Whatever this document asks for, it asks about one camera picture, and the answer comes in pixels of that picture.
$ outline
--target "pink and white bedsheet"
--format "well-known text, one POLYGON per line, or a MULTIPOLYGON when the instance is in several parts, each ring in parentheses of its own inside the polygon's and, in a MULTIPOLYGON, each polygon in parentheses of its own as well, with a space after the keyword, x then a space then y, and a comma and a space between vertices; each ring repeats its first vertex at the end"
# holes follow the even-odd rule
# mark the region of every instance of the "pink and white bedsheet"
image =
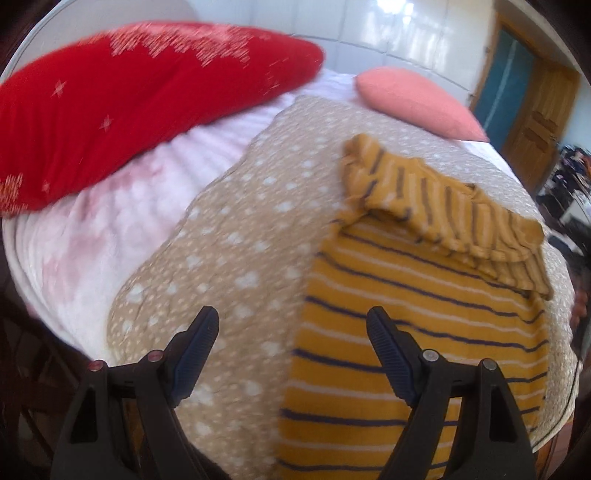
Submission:
MULTIPOLYGON (((272 102, 159 145, 78 195, 5 219, 4 247, 22 298, 62 340, 114 365, 106 325, 119 289, 168 239, 196 195, 298 95, 362 104, 352 75, 325 70, 272 102)), ((461 143, 517 181, 491 145, 461 143)))

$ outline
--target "wooden door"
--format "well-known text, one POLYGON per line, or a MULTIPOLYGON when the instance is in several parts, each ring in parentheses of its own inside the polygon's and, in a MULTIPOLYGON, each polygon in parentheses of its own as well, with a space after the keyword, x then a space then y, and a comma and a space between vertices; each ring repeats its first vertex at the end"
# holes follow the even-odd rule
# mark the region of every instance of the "wooden door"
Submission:
POLYGON ((534 194, 554 166, 556 144, 569 120, 579 74, 537 59, 521 110, 502 154, 525 189, 534 194))

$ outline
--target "red pillow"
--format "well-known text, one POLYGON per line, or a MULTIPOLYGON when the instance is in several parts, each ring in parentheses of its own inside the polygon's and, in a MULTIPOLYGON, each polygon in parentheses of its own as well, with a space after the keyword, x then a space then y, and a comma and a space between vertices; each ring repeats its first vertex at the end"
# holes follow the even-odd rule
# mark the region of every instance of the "red pillow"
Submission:
POLYGON ((280 33, 154 22, 45 55, 0 86, 0 212, 79 192, 194 125, 301 86, 322 61, 280 33))
POLYGON ((471 111, 433 81, 407 69, 377 67, 355 77, 373 109, 443 138, 488 142, 471 111))

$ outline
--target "polka dot blanket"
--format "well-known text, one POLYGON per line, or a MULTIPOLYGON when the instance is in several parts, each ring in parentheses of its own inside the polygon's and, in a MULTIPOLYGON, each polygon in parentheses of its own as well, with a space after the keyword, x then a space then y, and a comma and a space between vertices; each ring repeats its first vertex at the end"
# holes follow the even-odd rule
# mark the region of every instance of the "polka dot blanket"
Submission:
MULTIPOLYGON (((541 221, 519 184, 451 142, 380 113, 299 97, 241 162, 195 198, 170 240, 124 285, 109 316, 110 346, 125 363, 165 347, 203 305, 218 310, 220 335, 177 415, 189 440, 237 480, 277 475, 277 414, 307 274, 342 200, 343 144, 360 132, 541 221)), ((560 254, 547 244, 543 254, 555 295, 547 304, 547 399, 532 433, 538 447, 568 419, 576 391, 572 287, 560 254)))

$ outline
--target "clothing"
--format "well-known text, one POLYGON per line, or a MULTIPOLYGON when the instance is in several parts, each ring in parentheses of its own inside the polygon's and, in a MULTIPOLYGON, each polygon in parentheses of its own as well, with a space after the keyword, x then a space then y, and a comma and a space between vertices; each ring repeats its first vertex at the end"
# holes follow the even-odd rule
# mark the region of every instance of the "clothing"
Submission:
MULTIPOLYGON (((376 305, 450 361, 496 360, 535 429, 552 296, 539 223, 363 134, 346 144, 342 180, 345 207, 313 263, 281 410, 283 477, 376 478, 391 454, 410 410, 366 334, 376 305)), ((443 473, 459 408, 450 402, 428 478, 443 473)))

